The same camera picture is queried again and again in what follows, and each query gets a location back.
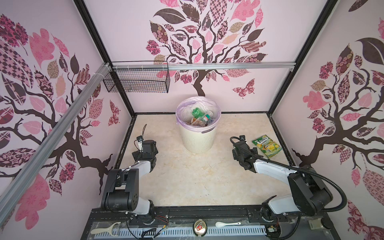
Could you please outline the white bin with pink liner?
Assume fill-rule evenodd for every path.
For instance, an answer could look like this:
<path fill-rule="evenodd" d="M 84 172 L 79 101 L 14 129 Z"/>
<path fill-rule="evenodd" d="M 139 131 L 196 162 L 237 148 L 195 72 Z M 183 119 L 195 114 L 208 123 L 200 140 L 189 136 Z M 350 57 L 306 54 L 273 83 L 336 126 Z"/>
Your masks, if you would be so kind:
<path fill-rule="evenodd" d="M 219 105 L 206 97 L 191 97 L 182 101 L 176 109 L 183 144 L 195 154 L 207 152 L 215 141 L 222 115 Z"/>

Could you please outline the brown Nescafe bottle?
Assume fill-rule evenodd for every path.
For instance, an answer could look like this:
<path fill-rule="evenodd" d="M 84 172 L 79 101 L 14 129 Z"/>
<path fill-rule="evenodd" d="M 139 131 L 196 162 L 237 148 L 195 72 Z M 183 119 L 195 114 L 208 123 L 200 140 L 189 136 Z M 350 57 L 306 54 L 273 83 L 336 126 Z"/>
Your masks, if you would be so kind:
<path fill-rule="evenodd" d="M 201 118 L 199 118 L 199 119 L 196 119 L 196 118 L 193 118 L 192 120 L 191 120 L 191 125 L 192 126 L 198 126 L 198 127 L 205 127 L 206 126 L 206 123 L 201 119 Z"/>

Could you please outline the green Sprite bottle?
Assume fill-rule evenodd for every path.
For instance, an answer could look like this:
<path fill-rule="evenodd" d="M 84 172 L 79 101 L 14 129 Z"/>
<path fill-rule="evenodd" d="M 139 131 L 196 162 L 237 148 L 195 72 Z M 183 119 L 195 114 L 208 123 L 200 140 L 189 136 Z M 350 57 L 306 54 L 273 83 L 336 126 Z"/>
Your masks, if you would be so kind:
<path fill-rule="evenodd" d="M 198 119 L 200 117 L 203 117 L 205 115 L 205 112 L 202 111 L 200 108 L 195 108 L 192 111 L 192 115 L 194 118 Z"/>

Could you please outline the white flower label tea bottle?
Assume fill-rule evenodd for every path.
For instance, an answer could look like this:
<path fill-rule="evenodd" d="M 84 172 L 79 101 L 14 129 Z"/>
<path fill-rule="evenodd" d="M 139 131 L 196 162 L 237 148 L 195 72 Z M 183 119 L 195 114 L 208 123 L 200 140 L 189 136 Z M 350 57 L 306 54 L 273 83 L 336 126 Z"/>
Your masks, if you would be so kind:
<path fill-rule="evenodd" d="M 212 111 L 208 111 L 202 116 L 201 121 L 204 123 L 205 126 L 208 126 L 212 122 L 212 116 Z"/>

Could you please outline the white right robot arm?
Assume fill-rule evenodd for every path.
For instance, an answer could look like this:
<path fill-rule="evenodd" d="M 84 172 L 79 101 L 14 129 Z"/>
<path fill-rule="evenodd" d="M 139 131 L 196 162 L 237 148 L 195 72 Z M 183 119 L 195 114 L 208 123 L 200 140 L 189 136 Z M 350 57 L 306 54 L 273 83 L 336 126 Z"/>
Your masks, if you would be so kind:
<path fill-rule="evenodd" d="M 266 220 L 279 214 L 302 213 L 314 216 L 325 209 L 333 200 L 333 195 L 323 180 L 303 169 L 294 170 L 281 163 L 273 163 L 250 149 L 246 141 L 238 140 L 233 144 L 233 157 L 246 171 L 263 174 L 290 187 L 291 193 L 283 197 L 272 196 L 262 203 L 262 213 Z"/>

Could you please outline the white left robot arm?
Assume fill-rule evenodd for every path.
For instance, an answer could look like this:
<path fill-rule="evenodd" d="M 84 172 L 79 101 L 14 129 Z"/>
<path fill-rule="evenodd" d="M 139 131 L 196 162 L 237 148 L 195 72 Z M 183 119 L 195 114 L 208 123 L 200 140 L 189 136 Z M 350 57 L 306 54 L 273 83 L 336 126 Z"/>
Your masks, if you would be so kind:
<path fill-rule="evenodd" d="M 127 211 L 154 217 L 154 204 L 151 200 L 139 196 L 139 186 L 140 179 L 154 170 L 157 154 L 155 141 L 142 141 L 141 149 L 133 152 L 135 164 L 124 170 L 110 170 L 101 201 L 101 208 L 104 211 L 113 213 Z"/>

